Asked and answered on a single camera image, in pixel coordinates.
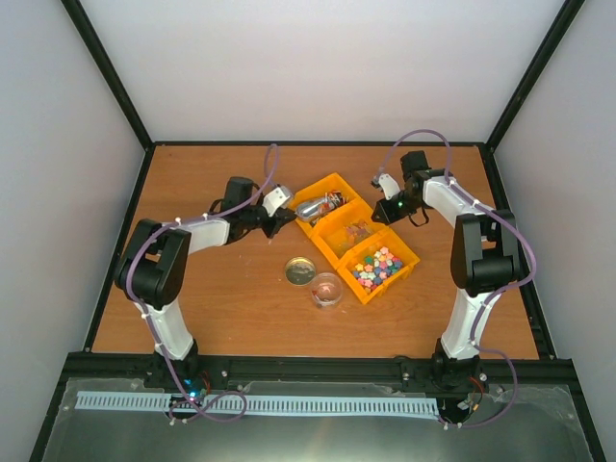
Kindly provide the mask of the silver metal scoop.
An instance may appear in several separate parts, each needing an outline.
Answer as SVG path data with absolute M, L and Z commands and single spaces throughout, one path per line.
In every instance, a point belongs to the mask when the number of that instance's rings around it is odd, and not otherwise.
M 328 214 L 330 210 L 330 201 L 325 196 L 321 196 L 299 203 L 295 214 L 301 221 L 311 222 Z

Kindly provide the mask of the yellow star candy bin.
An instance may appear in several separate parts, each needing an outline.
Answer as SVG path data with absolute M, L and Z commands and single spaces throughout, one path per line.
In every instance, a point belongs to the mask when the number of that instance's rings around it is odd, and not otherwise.
M 420 262 L 419 256 L 392 229 L 385 228 L 350 249 L 337 267 L 358 300 L 366 305 Z

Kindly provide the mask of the yellow popsicle candy bin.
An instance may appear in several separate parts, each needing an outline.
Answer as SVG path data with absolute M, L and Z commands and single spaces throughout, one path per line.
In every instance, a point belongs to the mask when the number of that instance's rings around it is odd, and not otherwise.
M 369 204 L 362 199 L 353 199 L 309 225 L 308 236 L 336 269 L 348 252 L 384 229 L 384 224 L 372 220 Z

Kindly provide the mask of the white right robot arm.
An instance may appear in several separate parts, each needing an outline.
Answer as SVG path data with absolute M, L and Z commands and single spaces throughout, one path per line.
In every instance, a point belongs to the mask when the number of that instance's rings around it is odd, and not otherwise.
M 433 209 L 453 228 L 450 274 L 457 292 L 430 372 L 437 388 L 452 391 L 465 385 L 469 376 L 477 378 L 481 337 L 501 298 L 498 289 L 520 278 L 515 218 L 506 209 L 495 210 L 477 200 L 444 170 L 431 168 L 421 150 L 402 156 L 400 167 L 402 186 L 383 168 L 372 179 L 384 194 L 372 220 L 391 225 Z

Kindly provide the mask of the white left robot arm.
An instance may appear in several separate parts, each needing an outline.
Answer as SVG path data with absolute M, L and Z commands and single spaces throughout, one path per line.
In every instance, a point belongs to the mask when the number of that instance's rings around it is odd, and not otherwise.
M 224 196 L 200 217 L 173 222 L 138 221 L 116 269 L 115 285 L 141 312 L 152 332 L 155 351 L 167 356 L 166 374 L 179 387 L 192 386 L 200 364 L 197 347 L 179 305 L 189 256 L 233 244 L 253 230 L 272 238 L 295 220 L 288 208 L 291 190 L 275 184 L 264 192 L 250 179 L 234 176 Z

